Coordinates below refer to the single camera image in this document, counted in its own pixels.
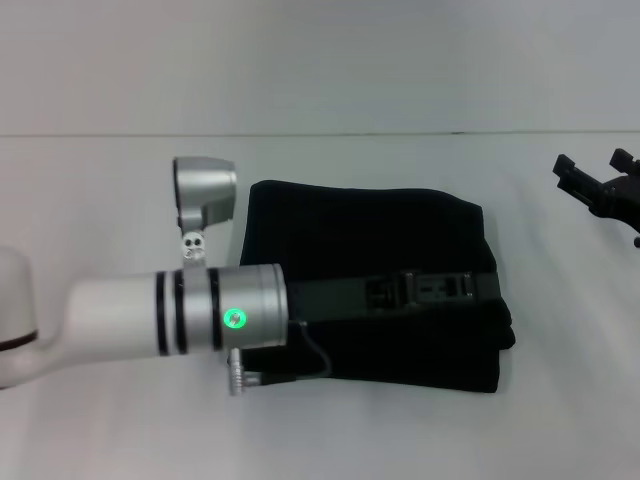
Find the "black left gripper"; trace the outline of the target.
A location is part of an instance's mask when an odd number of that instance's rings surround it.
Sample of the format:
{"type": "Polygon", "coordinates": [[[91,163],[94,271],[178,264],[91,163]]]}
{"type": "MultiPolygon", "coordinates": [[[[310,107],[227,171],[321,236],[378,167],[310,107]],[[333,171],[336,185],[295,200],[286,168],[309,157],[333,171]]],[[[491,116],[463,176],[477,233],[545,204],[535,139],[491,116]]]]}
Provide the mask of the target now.
{"type": "Polygon", "coordinates": [[[394,272],[287,283],[289,320],[323,323],[407,315],[415,308],[501,299],[496,273],[394,272]]]}

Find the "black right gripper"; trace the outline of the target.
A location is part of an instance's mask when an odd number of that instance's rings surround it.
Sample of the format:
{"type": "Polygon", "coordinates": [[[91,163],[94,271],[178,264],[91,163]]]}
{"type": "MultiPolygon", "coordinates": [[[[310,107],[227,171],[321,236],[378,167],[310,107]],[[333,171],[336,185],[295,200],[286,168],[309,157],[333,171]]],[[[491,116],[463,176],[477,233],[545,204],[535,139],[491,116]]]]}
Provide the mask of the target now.
{"type": "Polygon", "coordinates": [[[594,216],[620,221],[639,233],[640,160],[616,148],[609,165],[626,175],[602,183],[578,169],[565,154],[557,157],[553,173],[559,178],[557,187],[591,206],[594,216]]]}

